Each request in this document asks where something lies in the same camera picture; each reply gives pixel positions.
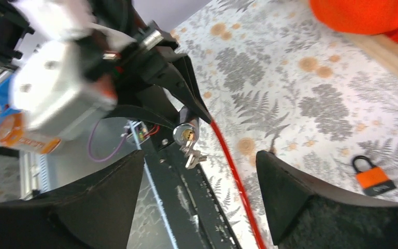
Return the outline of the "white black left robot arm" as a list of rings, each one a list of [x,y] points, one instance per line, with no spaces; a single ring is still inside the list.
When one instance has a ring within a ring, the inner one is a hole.
[[[0,1],[4,116],[71,139],[104,118],[176,131],[212,117],[191,59],[131,1]]]

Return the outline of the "orange black padlock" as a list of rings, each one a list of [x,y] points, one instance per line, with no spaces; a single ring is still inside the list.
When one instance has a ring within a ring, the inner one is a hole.
[[[359,170],[356,166],[357,161],[365,161],[369,165],[369,169],[366,171]],[[364,155],[355,156],[351,161],[351,166],[365,195],[375,197],[397,189],[394,181],[389,179],[384,170],[373,164],[368,157]]]

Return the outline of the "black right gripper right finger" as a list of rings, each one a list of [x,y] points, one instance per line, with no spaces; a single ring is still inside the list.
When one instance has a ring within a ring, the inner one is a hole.
[[[339,188],[264,150],[256,168],[279,248],[398,248],[398,202]]]

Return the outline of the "silver keys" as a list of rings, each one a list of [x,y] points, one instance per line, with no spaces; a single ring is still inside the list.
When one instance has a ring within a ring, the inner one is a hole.
[[[194,132],[188,135],[187,141],[181,146],[181,151],[184,153],[186,161],[186,169],[193,169],[197,164],[207,160],[206,155],[202,155],[199,150],[194,149],[197,142]]]

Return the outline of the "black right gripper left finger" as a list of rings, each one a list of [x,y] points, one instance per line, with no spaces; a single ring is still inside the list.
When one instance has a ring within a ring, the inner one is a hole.
[[[143,170],[135,150],[36,198],[0,203],[0,248],[126,248]]]

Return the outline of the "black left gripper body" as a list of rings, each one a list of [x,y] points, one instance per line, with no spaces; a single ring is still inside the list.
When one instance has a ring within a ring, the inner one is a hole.
[[[179,90],[179,70],[166,57],[175,44],[144,24],[132,1],[89,1],[100,27],[79,39],[79,76],[87,89],[118,103],[159,103]]]

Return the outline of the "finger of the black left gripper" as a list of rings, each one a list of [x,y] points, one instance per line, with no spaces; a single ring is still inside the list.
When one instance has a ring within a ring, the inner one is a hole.
[[[179,113],[159,86],[143,89],[116,87],[118,104],[106,117],[124,117],[155,123],[174,129],[179,124]]]
[[[185,53],[154,51],[145,66],[153,74],[149,84],[162,87],[207,124],[212,117],[200,96],[192,61]]]

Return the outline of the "red cable lock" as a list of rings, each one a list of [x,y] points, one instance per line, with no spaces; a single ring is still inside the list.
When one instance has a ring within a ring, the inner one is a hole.
[[[257,246],[258,246],[258,248],[266,249],[266,245],[263,241],[260,229],[258,228],[256,218],[251,209],[251,205],[250,205],[246,190],[242,184],[241,178],[237,171],[237,167],[234,163],[234,160],[231,156],[230,150],[229,150],[227,143],[222,135],[222,132],[220,131],[217,123],[214,120],[211,121],[210,126],[212,127],[214,134],[216,135],[216,137],[219,141],[221,149],[226,157],[226,160],[227,160],[230,170],[232,172],[234,182],[237,186],[238,193],[239,193],[240,199],[243,203],[243,207],[245,209],[247,218],[249,220],[249,224],[250,224],[251,230],[253,232],[253,236],[255,238]],[[193,111],[189,110],[187,107],[184,106],[179,111],[179,124],[173,130],[173,139],[177,144],[180,145],[180,148],[187,141],[188,135],[191,132],[194,132],[195,137],[198,141],[199,136],[200,136],[199,118],[195,113],[193,113]]]

